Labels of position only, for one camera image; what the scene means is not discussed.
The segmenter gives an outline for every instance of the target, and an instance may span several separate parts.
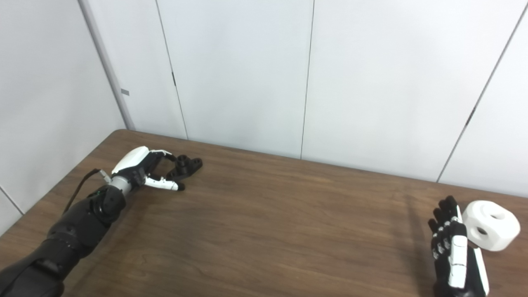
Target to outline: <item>black fingertip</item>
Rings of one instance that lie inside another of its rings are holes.
[[[440,202],[438,202],[438,206],[442,211],[449,212],[449,203],[446,200],[440,200]]]
[[[185,190],[185,184],[180,183],[180,182],[177,182],[176,184],[178,185],[178,191],[183,191],[183,190]]]
[[[446,197],[446,202],[449,204],[449,208],[451,208],[451,209],[457,208],[457,206],[458,206],[457,200],[455,200],[455,197],[453,197],[451,195]]]
[[[442,211],[439,208],[435,208],[432,211],[432,214],[435,216],[436,221],[438,222],[438,224],[442,224],[442,222],[445,221],[444,215],[442,214]]]
[[[429,228],[431,228],[431,231],[433,233],[436,233],[438,231],[438,224],[436,223],[435,219],[430,219],[427,224],[429,225]]]

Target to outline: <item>wooden table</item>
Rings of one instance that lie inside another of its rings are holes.
[[[67,296],[432,296],[427,220],[452,194],[512,210],[528,200],[152,134],[111,134],[0,239],[0,267],[29,254],[80,179],[146,145],[203,159],[184,192],[143,187],[66,279]],[[170,164],[162,163],[168,171]],[[92,178],[79,197],[103,185]],[[484,251],[490,296],[528,292],[528,235]]]

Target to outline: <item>white block with hole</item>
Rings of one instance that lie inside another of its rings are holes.
[[[471,202],[462,219],[469,240],[492,252],[505,249],[521,231],[515,215],[491,201]]]

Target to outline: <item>black plastic part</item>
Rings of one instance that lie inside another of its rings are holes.
[[[77,202],[34,252],[0,271],[0,297],[62,295],[62,281],[95,249],[125,205],[123,193],[110,185]]]
[[[181,181],[193,175],[203,165],[202,159],[191,159],[186,155],[179,155],[174,161],[175,168],[167,173],[167,180]]]

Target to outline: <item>robotic hand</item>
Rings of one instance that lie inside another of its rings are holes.
[[[486,267],[480,248],[468,245],[466,226],[453,196],[438,203],[432,231],[431,250],[437,281],[435,297],[485,297],[489,292]]]
[[[153,173],[163,158],[175,164],[166,178]],[[125,197],[132,190],[146,185],[183,191],[185,187],[179,181],[201,167],[200,159],[191,160],[185,155],[175,157],[164,150],[141,146],[119,161],[111,178],[103,171],[93,170],[106,176],[108,184],[71,208],[68,204],[59,221],[51,227],[47,239],[34,252],[0,271],[0,297],[61,296],[64,291],[62,281],[79,260],[99,244],[124,209]]]

